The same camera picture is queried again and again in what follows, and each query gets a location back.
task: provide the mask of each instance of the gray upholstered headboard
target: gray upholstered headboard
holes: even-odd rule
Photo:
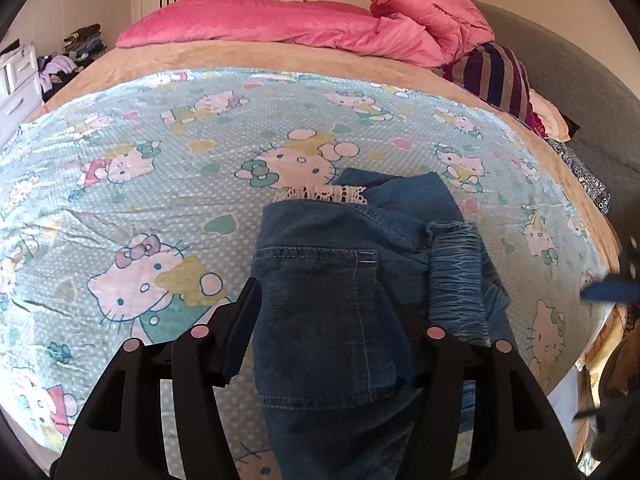
[[[640,101],[589,54],[550,30],[476,2],[496,41],[515,51],[529,83],[580,125],[570,145],[611,193],[609,221],[640,240]]]

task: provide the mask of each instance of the white lace trim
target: white lace trim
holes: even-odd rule
[[[350,204],[366,204],[362,196],[366,190],[362,186],[315,186],[315,187],[283,187],[278,190],[274,202],[284,200],[322,200],[324,202],[343,202]]]

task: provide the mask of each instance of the beige blanket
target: beige blanket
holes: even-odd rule
[[[339,50],[285,43],[196,41],[132,49],[117,48],[76,77],[38,110],[34,118],[55,110],[72,99],[145,75],[179,68],[220,66],[311,72],[386,83],[440,95],[470,107],[492,111],[520,135],[540,164],[562,186],[565,195],[584,219],[604,264],[611,270],[618,270],[619,243],[615,233],[569,168],[544,140],[535,136],[510,115],[495,110],[429,70],[400,61],[380,57],[358,57]]]

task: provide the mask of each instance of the jeans pocket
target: jeans pocket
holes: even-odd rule
[[[382,341],[373,250],[269,247],[252,275],[262,285],[254,373],[265,406],[352,408],[386,396],[396,369]]]

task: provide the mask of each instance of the purple clothing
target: purple clothing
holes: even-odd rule
[[[51,76],[58,72],[64,72],[65,74],[71,74],[78,66],[67,56],[56,56],[49,61],[40,72],[40,85],[42,86],[42,93],[53,90],[53,83],[51,82]]]

